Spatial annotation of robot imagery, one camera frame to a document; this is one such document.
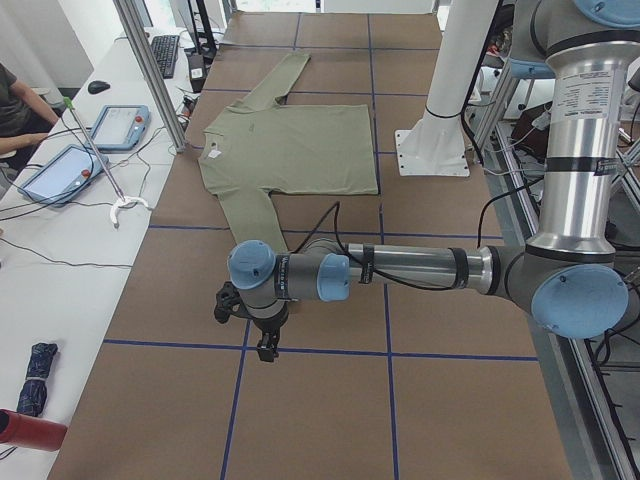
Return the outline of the olive green long-sleeve shirt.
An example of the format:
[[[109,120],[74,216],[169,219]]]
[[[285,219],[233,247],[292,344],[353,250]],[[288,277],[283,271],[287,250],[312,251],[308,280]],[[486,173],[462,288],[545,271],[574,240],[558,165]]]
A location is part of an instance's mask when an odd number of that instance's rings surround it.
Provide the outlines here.
[[[273,192],[369,195],[378,191],[366,105],[289,105],[284,99],[310,56],[287,54],[244,98],[205,128],[203,184],[216,196],[234,240],[288,247]],[[221,151],[209,158],[211,149]]]

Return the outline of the folded navy umbrella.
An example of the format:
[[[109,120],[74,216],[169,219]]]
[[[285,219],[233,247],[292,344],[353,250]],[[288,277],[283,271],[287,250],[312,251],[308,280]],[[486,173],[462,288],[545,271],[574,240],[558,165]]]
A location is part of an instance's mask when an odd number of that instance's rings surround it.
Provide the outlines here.
[[[57,352],[56,343],[40,342],[31,347],[25,380],[16,407],[19,414],[31,417],[39,417],[42,414],[48,396],[46,381]]]

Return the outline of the red cylinder bottle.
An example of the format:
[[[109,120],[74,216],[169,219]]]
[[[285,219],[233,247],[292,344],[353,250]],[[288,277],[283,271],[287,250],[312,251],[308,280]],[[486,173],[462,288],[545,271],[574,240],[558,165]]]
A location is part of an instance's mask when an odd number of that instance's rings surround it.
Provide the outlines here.
[[[60,449],[68,427],[38,417],[1,410],[1,443],[53,452]]]

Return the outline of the far blue teach pendant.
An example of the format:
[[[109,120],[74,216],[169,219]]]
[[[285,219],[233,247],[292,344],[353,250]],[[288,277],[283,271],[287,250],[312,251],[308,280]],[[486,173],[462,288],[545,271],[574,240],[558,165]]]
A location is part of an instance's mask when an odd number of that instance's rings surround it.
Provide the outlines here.
[[[149,122],[146,105],[105,105],[90,129],[100,152],[131,151],[142,138]]]

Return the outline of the blue teach pendant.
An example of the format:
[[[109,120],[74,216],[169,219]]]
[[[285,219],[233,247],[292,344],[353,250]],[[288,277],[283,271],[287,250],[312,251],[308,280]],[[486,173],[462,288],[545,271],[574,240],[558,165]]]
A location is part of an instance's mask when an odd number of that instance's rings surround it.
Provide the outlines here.
[[[90,149],[68,145],[18,187],[27,199],[45,205],[63,205],[76,197],[109,164]]]
[[[100,152],[131,151],[142,138],[149,122],[146,105],[105,105],[90,129]]]

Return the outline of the near blue teach pendant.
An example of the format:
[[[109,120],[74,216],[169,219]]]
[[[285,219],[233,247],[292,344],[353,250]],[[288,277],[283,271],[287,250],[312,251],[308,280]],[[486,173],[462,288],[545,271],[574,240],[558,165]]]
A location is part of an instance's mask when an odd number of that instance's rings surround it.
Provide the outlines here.
[[[45,205],[63,205],[76,197],[109,164],[90,149],[68,145],[18,187],[27,199]]]

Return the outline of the black computer mouse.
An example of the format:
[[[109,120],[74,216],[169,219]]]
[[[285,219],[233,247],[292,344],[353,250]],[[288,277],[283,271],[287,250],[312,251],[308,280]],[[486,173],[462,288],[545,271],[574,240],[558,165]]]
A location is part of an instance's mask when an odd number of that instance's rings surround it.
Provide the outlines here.
[[[96,95],[111,88],[111,85],[102,80],[91,81],[87,86],[87,91],[91,95]]]

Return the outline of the black keyboard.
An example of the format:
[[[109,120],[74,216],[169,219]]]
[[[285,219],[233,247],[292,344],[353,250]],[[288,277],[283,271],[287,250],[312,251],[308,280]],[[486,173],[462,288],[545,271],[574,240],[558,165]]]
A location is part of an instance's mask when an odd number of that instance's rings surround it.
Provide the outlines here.
[[[174,76],[179,41],[178,35],[158,35],[151,41],[151,51],[164,79]]]

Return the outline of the silver reacher grabber tool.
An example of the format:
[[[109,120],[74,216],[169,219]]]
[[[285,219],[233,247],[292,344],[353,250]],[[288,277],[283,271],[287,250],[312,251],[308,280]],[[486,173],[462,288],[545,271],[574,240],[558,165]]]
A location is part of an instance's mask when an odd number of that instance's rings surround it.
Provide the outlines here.
[[[86,126],[85,126],[85,124],[81,121],[81,119],[79,118],[78,114],[76,113],[76,109],[75,109],[75,107],[74,107],[74,105],[72,103],[72,100],[69,97],[64,96],[63,97],[63,101],[64,101],[64,104],[66,106],[66,109],[71,113],[71,116],[73,117],[73,119],[77,123],[77,125],[80,128],[82,134],[84,135],[84,138],[85,138],[86,142],[89,144],[89,146],[91,147],[91,150],[93,151],[93,153],[95,154],[97,160],[99,161],[104,174],[106,175],[107,179],[109,180],[109,182],[112,185],[112,187],[114,189],[114,192],[116,194],[116,200],[111,205],[110,212],[109,212],[109,218],[111,220],[111,223],[113,224],[113,227],[115,229],[119,228],[120,224],[119,224],[119,220],[118,220],[118,214],[122,209],[124,209],[127,206],[141,204],[145,209],[150,211],[151,207],[150,207],[149,203],[144,198],[141,198],[139,196],[128,196],[128,195],[126,195],[124,193],[124,191],[122,190],[122,188],[120,187],[120,185],[116,181],[115,177],[113,176],[113,174],[109,170],[109,167],[107,166],[105,159],[103,158],[101,152],[99,151],[98,147],[94,143],[91,135],[89,134],[89,132],[88,132]]]

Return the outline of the seated person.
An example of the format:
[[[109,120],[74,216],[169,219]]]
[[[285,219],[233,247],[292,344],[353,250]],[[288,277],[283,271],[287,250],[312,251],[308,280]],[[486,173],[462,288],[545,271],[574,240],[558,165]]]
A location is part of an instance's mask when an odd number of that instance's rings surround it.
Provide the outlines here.
[[[20,172],[57,123],[57,113],[30,86],[7,67],[1,71],[1,154],[15,151],[7,159]]]

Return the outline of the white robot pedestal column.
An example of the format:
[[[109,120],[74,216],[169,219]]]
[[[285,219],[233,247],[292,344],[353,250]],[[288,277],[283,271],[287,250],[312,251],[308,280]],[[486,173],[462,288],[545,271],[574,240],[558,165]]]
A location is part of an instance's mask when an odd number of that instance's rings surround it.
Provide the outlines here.
[[[449,8],[424,114],[410,130],[397,130],[402,176],[467,177],[462,119],[497,0],[456,0]]]

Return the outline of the aluminium frame post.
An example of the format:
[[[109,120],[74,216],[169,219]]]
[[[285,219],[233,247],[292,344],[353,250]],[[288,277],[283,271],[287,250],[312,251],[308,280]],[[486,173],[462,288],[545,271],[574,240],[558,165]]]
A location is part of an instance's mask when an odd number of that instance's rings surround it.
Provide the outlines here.
[[[177,153],[182,153],[186,146],[185,134],[152,53],[140,14],[131,0],[114,0],[113,4],[174,148]]]

